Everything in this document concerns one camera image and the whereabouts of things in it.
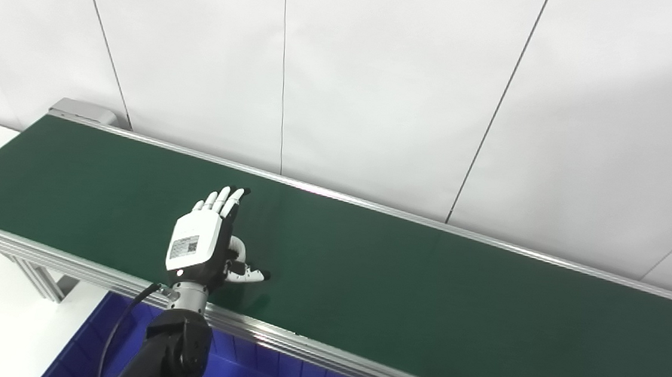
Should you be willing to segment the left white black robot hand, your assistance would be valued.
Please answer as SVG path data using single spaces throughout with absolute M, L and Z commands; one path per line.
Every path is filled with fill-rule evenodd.
M 211 294 L 227 282 L 262 283 L 271 278 L 269 271 L 246 261 L 246 245 L 233 233 L 241 199 L 249 194 L 250 189 L 223 187 L 178 218 L 165 261 L 171 286 L 194 283 Z

